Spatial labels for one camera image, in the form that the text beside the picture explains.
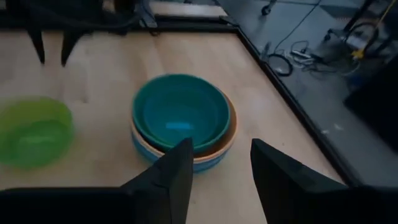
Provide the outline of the orange plastic bowl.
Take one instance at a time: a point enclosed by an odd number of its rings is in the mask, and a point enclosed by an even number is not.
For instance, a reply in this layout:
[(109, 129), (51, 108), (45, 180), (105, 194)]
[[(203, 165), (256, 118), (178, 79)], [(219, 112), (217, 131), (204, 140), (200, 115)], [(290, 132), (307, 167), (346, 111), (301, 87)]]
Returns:
[[(227, 132), (223, 135), (223, 137), (219, 141), (217, 141), (217, 143), (220, 142), (221, 140), (223, 140), (227, 136), (227, 134), (235, 134), (235, 137), (234, 137), (234, 139), (235, 139), (236, 136), (237, 136), (237, 133), (238, 133), (238, 116), (237, 116), (236, 110), (234, 108), (234, 105), (232, 104), (232, 101), (230, 100), (230, 98), (225, 93), (224, 93), (224, 97), (226, 98), (226, 100), (227, 100), (227, 102), (229, 104), (229, 108), (230, 108), (230, 112), (229, 113), (230, 113), (231, 121), (230, 121), (230, 125), (229, 125), (229, 128), (228, 128)], [(131, 130), (138, 132), (138, 130), (137, 130), (132, 118), (129, 118), (129, 125), (130, 125), (130, 129)], [(209, 150), (207, 150), (205, 152), (201, 152), (201, 153), (199, 153), (199, 154), (197, 154), (195, 156), (204, 156), (205, 153), (210, 151), (211, 149), (213, 149), (216, 146), (216, 144), (211, 146)]]

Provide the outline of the blue plastic bowl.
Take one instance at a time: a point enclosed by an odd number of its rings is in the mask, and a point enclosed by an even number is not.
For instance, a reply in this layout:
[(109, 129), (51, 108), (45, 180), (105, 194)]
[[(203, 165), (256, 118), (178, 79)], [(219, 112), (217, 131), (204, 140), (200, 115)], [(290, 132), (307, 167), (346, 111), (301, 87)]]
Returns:
[[(155, 162), (164, 155), (163, 152), (146, 143), (137, 131), (131, 130), (131, 137), (136, 150), (148, 161)], [(217, 165), (233, 145), (234, 137), (235, 134), (227, 134), (223, 140), (218, 142), (213, 149), (206, 152), (204, 156), (194, 156), (193, 171), (199, 173)]]

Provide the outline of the white power strip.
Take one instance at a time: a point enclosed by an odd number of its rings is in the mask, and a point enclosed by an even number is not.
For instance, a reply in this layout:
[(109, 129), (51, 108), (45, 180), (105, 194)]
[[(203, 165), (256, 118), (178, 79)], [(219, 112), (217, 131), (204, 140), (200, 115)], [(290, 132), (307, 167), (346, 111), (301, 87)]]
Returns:
[(313, 57), (309, 54), (305, 54), (299, 50), (291, 50), (290, 55), (294, 60), (299, 60), (299, 61), (309, 61), (313, 60)]

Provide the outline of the lime green plastic bowl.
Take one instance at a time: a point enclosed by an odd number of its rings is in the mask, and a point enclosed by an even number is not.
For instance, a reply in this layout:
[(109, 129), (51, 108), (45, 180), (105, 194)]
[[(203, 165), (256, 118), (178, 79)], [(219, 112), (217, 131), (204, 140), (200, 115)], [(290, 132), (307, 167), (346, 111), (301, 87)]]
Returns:
[(73, 138), (72, 112), (61, 101), (31, 96), (0, 103), (0, 164), (45, 166), (64, 155)]

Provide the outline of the large black case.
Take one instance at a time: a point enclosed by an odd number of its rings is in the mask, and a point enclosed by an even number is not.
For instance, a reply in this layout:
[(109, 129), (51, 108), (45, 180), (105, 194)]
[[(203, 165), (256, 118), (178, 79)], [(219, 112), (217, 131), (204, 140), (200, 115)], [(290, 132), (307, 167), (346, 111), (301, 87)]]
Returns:
[(344, 105), (398, 152), (398, 55), (352, 92)]

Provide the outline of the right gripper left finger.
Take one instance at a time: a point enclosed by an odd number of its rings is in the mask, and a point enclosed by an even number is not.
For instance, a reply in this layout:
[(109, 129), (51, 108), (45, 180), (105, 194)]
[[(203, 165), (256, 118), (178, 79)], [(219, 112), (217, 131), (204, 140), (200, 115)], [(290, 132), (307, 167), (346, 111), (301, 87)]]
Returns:
[(193, 142), (185, 138), (121, 186), (133, 224), (186, 224), (193, 182)]

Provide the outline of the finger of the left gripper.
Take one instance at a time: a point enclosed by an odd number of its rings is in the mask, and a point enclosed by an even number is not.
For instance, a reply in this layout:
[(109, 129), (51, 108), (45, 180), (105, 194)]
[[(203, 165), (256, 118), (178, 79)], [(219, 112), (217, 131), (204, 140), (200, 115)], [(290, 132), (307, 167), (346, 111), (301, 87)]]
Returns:
[(61, 64), (64, 67), (67, 60), (79, 39), (85, 34), (83, 30), (66, 30), (63, 33), (62, 51), (61, 51)]
[(37, 29), (27, 29), (27, 33), (35, 47), (37, 55), (41, 64), (45, 63), (44, 43), (42, 40), (42, 33)]

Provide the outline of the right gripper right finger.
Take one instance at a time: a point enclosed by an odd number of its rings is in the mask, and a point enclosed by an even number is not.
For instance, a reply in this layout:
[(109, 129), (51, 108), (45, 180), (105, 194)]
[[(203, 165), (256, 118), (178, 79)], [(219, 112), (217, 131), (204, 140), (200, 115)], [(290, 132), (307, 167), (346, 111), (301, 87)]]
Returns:
[(275, 149), (251, 142), (252, 176), (268, 224), (353, 223), (348, 187)]

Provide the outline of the black caster wheel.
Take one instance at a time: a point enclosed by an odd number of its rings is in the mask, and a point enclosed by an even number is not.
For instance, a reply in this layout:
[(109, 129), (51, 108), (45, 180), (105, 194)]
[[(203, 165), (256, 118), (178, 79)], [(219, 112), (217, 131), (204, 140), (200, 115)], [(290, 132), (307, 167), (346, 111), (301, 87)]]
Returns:
[(268, 15), (271, 12), (271, 10), (272, 10), (272, 8), (273, 8), (273, 6), (275, 5), (276, 2), (277, 2), (277, 0), (270, 0), (267, 5), (262, 7), (261, 14), (263, 16)]

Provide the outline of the teal plastic bowl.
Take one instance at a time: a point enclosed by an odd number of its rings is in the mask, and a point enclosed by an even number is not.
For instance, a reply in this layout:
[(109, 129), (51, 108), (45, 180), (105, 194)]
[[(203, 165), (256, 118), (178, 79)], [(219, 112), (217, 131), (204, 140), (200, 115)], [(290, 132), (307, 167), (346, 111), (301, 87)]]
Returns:
[(230, 106), (221, 90), (187, 74), (149, 80), (132, 100), (132, 120), (151, 145), (168, 151), (192, 138), (193, 151), (203, 152), (227, 132)]

